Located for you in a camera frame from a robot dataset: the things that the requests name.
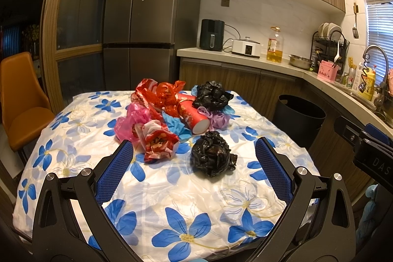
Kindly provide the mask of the pink plastic bag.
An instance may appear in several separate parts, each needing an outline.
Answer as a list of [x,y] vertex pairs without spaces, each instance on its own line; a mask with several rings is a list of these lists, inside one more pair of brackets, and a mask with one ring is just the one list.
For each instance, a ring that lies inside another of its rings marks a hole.
[[138,103],[131,103],[126,109],[126,116],[119,117],[114,126],[117,139],[131,141],[133,144],[139,142],[139,136],[135,130],[136,124],[146,124],[151,120],[149,110]]

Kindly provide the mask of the black plastic bag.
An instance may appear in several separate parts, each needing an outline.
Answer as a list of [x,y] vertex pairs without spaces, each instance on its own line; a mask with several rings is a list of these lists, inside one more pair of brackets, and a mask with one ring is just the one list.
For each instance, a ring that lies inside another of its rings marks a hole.
[[231,152],[219,132],[208,131],[194,143],[190,163],[205,176],[214,178],[228,171],[235,171],[237,159],[238,156]]
[[192,94],[195,96],[194,108],[204,107],[211,112],[223,110],[234,98],[234,94],[226,91],[217,81],[207,81],[202,85],[194,86]]

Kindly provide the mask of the black trash bin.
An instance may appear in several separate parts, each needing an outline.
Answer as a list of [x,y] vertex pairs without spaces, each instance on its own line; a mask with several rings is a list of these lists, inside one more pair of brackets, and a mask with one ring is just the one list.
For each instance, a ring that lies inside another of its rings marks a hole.
[[326,113],[318,105],[291,94],[281,94],[272,123],[301,148],[309,149],[315,141]]

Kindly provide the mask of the white bottle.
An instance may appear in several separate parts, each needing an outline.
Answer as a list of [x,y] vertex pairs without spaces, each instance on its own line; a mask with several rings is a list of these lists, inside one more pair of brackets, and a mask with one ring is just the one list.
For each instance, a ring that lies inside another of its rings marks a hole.
[[359,62],[358,66],[356,68],[356,74],[355,74],[355,78],[354,78],[354,82],[353,82],[353,86],[352,86],[352,90],[354,92],[358,92],[358,86],[360,83],[362,83],[361,75],[362,75],[363,68],[364,68],[364,62],[361,61],[361,62]]

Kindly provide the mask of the pink utensil holder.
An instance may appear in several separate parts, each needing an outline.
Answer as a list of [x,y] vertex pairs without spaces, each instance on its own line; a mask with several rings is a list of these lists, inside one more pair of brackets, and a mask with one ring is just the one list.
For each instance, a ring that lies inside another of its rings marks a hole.
[[339,70],[340,67],[333,62],[322,60],[318,68],[317,78],[322,81],[334,83]]

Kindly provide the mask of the floral blue white tablecloth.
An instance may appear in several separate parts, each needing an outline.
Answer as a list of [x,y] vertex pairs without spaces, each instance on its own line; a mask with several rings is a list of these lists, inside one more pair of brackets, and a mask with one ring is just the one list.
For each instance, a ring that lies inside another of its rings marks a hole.
[[[79,94],[42,130],[17,189],[16,229],[32,234],[47,174],[76,176],[116,150],[114,126],[130,102],[128,91]],[[254,145],[261,137],[293,165],[317,174],[308,152],[241,96],[229,105],[230,121],[220,134],[238,157],[234,171],[209,178],[193,168],[195,136],[182,141],[170,160],[152,164],[144,162],[137,147],[121,183],[103,204],[115,229],[142,260],[218,259],[268,234],[286,204],[256,159]]]

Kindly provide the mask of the black dish rack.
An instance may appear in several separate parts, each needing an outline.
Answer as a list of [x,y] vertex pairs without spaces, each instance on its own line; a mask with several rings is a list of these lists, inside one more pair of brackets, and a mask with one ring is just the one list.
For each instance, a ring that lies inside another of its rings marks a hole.
[[323,23],[319,26],[318,31],[312,36],[310,59],[311,68],[314,72],[318,71],[322,61],[335,62],[338,56],[337,67],[338,75],[341,76],[344,71],[350,42],[342,33],[340,26],[334,23]]

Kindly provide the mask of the red white crumpled wrapper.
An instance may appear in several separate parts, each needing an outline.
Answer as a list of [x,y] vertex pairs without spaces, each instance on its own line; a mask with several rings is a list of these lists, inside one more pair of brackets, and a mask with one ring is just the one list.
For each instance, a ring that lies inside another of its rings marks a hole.
[[144,163],[171,159],[179,146],[179,137],[159,120],[136,124],[135,132],[144,148]]

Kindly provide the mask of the orange chair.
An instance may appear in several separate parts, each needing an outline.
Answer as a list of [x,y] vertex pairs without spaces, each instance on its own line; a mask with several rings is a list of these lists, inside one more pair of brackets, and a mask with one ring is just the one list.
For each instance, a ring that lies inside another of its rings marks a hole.
[[9,146],[14,152],[38,138],[55,118],[28,52],[1,61],[1,112]]

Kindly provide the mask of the steel bowl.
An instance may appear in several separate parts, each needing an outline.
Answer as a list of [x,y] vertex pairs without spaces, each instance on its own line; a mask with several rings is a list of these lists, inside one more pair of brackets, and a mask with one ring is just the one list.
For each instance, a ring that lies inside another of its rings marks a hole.
[[312,65],[312,60],[304,57],[299,57],[297,55],[289,55],[289,63],[290,65],[299,69],[309,70]]

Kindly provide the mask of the wooden lower cabinets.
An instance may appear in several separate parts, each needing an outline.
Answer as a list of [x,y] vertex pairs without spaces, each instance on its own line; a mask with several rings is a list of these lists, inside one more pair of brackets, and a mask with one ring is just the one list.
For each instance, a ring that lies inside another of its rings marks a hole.
[[281,94],[302,97],[326,112],[326,119],[309,154],[323,176],[334,172],[342,175],[350,199],[356,203],[372,179],[352,162],[352,147],[334,132],[334,121],[344,116],[358,126],[369,122],[355,115],[355,108],[344,106],[328,96],[326,89],[318,89],[299,77],[285,76],[273,71],[259,71],[230,63],[219,63],[202,59],[181,58],[180,80],[186,81],[186,89],[206,81],[219,81],[227,90],[232,90],[249,103],[257,112],[272,120]]

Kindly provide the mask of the cooking oil bottle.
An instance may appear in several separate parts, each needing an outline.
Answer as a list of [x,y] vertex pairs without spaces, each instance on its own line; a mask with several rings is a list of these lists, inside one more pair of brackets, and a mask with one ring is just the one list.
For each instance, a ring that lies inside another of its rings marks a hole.
[[281,29],[278,26],[272,26],[270,29],[272,33],[268,38],[267,60],[281,63],[284,43]]

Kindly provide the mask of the hanging spatula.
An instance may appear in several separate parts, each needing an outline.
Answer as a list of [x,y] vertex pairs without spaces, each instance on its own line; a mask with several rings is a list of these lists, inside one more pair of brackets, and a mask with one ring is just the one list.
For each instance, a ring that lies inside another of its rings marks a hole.
[[354,12],[354,26],[352,28],[352,34],[355,39],[359,39],[359,31],[358,31],[358,4],[356,2],[353,3],[353,12]]

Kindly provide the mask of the red shiny plastic bag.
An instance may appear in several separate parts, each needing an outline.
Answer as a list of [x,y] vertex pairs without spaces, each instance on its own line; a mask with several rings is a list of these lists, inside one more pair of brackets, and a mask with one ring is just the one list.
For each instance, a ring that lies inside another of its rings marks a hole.
[[131,94],[131,102],[145,107],[153,120],[163,122],[163,113],[179,118],[177,110],[179,94],[185,81],[175,81],[174,84],[168,82],[158,83],[154,79],[143,79]]

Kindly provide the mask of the black air fryer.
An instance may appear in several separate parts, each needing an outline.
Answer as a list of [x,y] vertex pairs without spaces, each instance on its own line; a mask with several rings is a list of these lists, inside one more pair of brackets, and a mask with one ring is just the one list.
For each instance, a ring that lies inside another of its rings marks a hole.
[[200,27],[200,49],[222,51],[225,23],[221,20],[203,19]]

